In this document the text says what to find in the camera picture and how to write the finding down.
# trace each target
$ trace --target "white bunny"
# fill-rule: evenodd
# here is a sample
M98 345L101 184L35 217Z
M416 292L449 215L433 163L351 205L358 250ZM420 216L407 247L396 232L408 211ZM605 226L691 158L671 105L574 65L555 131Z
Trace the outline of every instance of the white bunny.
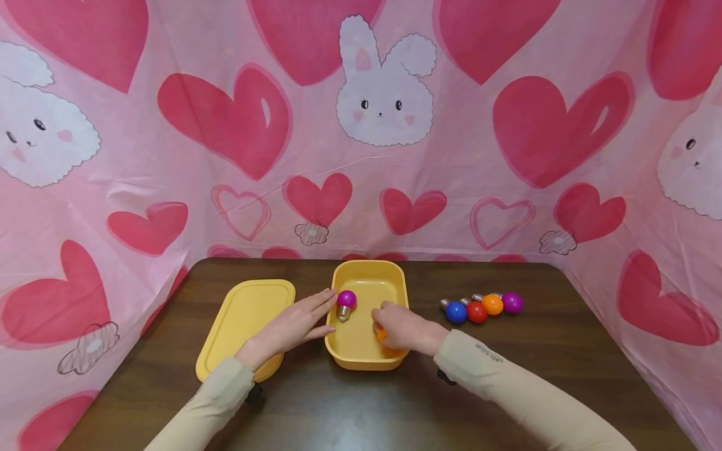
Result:
M434 44L421 35L408 35L381 63L368 23L351 16L341 22L339 45L346 83L336 115L346 134L372 146L413 144L425 138L434 99L418 76L434 69Z
M77 105L36 87L52 83L40 55L0 41L0 168L35 188L62 180L100 148Z
M667 141L657 176L665 196L722 220L722 69L697 110Z

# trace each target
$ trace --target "container lid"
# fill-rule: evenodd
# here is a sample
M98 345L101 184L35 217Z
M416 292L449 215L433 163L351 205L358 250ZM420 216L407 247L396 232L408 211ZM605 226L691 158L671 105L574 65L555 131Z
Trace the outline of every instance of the container lid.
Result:
M196 376L203 382L226 357L233 356L252 336L293 304L296 287L288 280L249 280L234 286L223 301L208 333L198 361ZM281 366L283 354L272 357L256 371L263 382Z

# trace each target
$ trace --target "pink fabric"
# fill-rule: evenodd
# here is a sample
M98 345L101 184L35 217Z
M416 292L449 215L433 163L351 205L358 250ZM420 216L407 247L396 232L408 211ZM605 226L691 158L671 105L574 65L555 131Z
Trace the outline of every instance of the pink fabric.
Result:
M207 256L551 263L722 448L721 2L0 19L3 450L54 449Z

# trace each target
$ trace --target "wooden table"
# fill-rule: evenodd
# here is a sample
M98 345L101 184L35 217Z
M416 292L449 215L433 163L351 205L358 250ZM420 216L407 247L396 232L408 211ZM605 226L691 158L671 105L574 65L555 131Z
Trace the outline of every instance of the wooden table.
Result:
M142 450L199 382L194 365L226 293L249 279L287 279L297 299L331 283L329 260L209 259L193 267L155 323L61 450ZM412 310L444 323L438 301L518 292L525 310L461 329L565 390L618 428L640 451L694 447L566 277L538 263L399 264ZM323 341L286 355L209 450L536 450L497 406L436 375L410 354L396 371L348 372Z

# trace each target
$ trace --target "heart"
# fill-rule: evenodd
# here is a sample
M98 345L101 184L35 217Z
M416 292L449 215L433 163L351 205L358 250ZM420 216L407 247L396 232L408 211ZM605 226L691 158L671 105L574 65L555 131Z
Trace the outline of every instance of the heart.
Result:
M714 316L697 300L680 292L661 294L657 262L641 250L627 257L618 290L619 313L636 328L691 346L709 346L720 338Z
M688 100L710 87L722 65L720 23L722 2L657 1L649 31L647 68L659 97Z
M546 188L599 152L627 122L634 98L628 76L609 74L567 111L549 80L525 76L494 102L494 132L517 177Z
M171 74L158 108L176 130L253 180L278 162L291 137L291 107L278 82L255 64L241 68L233 98L198 78Z
M97 390L82 391L44 408L18 434L18 450L57 450L98 393Z
M89 324L110 321L103 280L90 254L67 240L60 262L67 280L31 281L0 301L2 325L12 340L47 348L77 340Z
M145 325L141 329L140 335L143 336L145 334L145 331L148 330L148 327L150 327L151 323L155 320L155 317L158 316L158 313L160 313L160 310L163 310L163 307L165 307L165 304L168 302L168 300L173 296L173 293L175 293L175 290L178 289L178 287L181 285L183 280L188 275L188 268L185 266L180 267L180 271L178 274L175 275L175 279L173 279L173 284L170 286L170 291L168 292L168 295L165 298L165 301L148 317L148 319L145 322Z
M519 254L504 254L499 255L492 263L526 263L526 257Z
M561 0L436 0L434 33L444 52L484 84L534 37Z
M627 213L621 197L600 203L599 191L588 183L570 186L554 207L554 218L566 232L579 242L609 235L620 226Z
M318 83L341 66L341 21L361 14L372 26L384 0L248 0L269 52L301 86Z
M129 211L116 211L108 216L108 229L129 248L157 257L186 228L188 206L183 202L158 202L145 214L147 219Z
M414 204L406 194L394 188L381 191L381 213L394 235L415 232L439 216L446 208L446 196L441 191L427 191Z
M368 260L368 257L361 254L348 254L344 255L342 260ZM409 258L399 252L387 252L374 258L374 260L407 261Z
M321 189L300 175L283 186L283 197L293 211L306 221L327 228L346 208L352 192L351 180L341 173L329 175Z
M479 216L482 209L486 209L486 214L480 224ZM477 202L471 210L471 233L482 248L489 250L526 227L534 218L534 212L534 204L530 201L518 201L506 205L500 199L486 197ZM492 217L493 214L500 214L502 217Z
M261 258L285 258L290 260L300 260L303 258L303 256L291 248L286 248L285 246L275 246L273 248L266 249L261 255Z
M6 0L17 24L57 59L125 94L148 36L145 0Z
M248 254L241 252L238 249L229 248L224 245L213 245L208 248L208 258L219 257L219 258L251 258Z
M455 262L469 262L468 258L463 255L456 254L442 254L434 257L434 261L455 261Z
M231 195L235 198L236 201L233 202L233 205L224 205L224 194ZM268 205L268 202L266 202L266 199L262 198L258 194L250 191L238 193L228 185L216 185L213 187L211 197L213 198L213 203L215 204L216 209L219 213L221 213L221 216L223 216L223 219L226 221L228 228L246 241L253 241L253 239L256 238L256 235L258 235L271 220L271 207ZM240 201L243 199L252 200L245 205L239 206ZM258 205L260 207L260 211L257 211L258 219L254 219L254 216L245 210L247 207L252 205ZM248 227L248 220L253 222L253 228L249 233L245 233L241 231L241 227L246 225L247 228L250 228Z

